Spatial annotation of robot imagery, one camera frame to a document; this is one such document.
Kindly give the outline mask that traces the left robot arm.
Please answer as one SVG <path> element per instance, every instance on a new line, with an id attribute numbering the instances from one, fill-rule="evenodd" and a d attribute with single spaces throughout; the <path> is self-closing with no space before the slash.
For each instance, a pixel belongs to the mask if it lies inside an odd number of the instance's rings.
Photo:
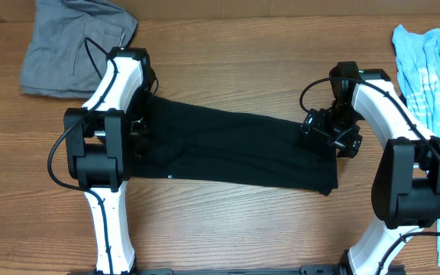
<path id="1" fill-rule="evenodd" d="M 69 173 L 92 213 L 95 274 L 137 272 L 125 202 L 134 159 L 132 128 L 141 120 L 132 105 L 146 102 L 154 80 L 146 49 L 115 47 L 96 91 L 64 115 Z"/>

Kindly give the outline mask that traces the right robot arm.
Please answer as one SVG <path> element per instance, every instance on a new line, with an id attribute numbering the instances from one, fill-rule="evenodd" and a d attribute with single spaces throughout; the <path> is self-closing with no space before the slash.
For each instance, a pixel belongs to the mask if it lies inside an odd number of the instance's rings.
<path id="1" fill-rule="evenodd" d="M 440 219 L 440 137 L 402 103 L 382 69 L 361 70 L 354 61 L 329 73 L 334 102 L 311 109 L 302 123 L 301 144 L 323 157 L 355 157 L 365 120 L 383 147 L 371 189 L 374 219 L 338 264 L 304 265 L 302 274 L 403 274 L 391 263 L 407 242 L 431 236 Z"/>

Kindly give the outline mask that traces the black polo shirt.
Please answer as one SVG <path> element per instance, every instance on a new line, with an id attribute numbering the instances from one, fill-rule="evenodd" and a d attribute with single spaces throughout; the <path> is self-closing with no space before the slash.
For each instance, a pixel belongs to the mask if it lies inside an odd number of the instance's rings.
<path id="1" fill-rule="evenodd" d="M 309 189 L 338 188 L 334 153 L 301 142 L 299 123 L 154 98 L 133 176 Z"/>

